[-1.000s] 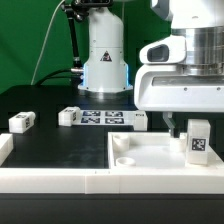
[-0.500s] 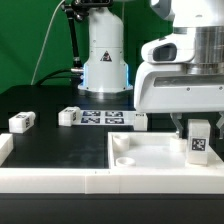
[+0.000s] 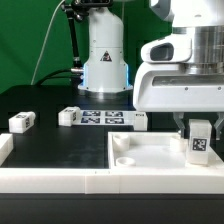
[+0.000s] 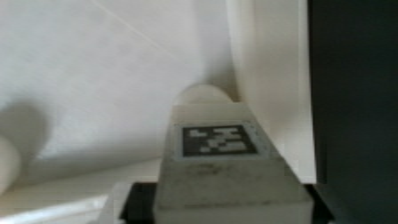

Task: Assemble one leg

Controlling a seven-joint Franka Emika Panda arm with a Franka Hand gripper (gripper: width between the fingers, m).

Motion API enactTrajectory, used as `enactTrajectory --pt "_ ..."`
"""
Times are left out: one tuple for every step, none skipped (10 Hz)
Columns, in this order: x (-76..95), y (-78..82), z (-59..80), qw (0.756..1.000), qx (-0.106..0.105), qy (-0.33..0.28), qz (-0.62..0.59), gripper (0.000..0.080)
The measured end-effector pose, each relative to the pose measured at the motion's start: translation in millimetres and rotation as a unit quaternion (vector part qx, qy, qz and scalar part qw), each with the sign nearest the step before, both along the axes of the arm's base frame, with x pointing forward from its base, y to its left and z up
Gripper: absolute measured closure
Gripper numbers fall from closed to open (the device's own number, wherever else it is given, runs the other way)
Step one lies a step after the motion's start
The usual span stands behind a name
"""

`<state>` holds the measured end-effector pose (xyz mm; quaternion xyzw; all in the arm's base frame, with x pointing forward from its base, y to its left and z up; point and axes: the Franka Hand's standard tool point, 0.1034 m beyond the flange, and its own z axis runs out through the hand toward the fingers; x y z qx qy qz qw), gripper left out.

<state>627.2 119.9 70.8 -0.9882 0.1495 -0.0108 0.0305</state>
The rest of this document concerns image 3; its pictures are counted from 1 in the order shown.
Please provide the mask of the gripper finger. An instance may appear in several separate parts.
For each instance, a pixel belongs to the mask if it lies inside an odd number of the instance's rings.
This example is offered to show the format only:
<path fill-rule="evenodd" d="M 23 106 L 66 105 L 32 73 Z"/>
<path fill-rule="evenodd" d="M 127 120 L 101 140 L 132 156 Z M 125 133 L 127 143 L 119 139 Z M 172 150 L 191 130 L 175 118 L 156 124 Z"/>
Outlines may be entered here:
<path fill-rule="evenodd" d="M 185 125 L 183 122 L 183 118 L 184 118 L 183 112 L 174 112 L 173 113 L 173 119 L 179 128 L 181 137 L 184 137 L 184 131 L 185 131 Z"/>
<path fill-rule="evenodd" d="M 218 119 L 214 124 L 214 129 L 216 131 L 216 139 L 219 140 L 221 136 L 221 130 L 224 127 L 224 112 L 218 112 Z"/>

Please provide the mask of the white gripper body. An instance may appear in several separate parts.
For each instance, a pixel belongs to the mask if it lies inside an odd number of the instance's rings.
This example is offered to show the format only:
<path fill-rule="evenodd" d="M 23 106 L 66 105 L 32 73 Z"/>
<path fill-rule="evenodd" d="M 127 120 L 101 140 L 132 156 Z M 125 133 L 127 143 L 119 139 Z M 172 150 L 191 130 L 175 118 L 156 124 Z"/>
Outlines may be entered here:
<path fill-rule="evenodd" d="M 142 63 L 133 106 L 143 112 L 224 112 L 224 75 L 189 75 L 180 64 Z"/>

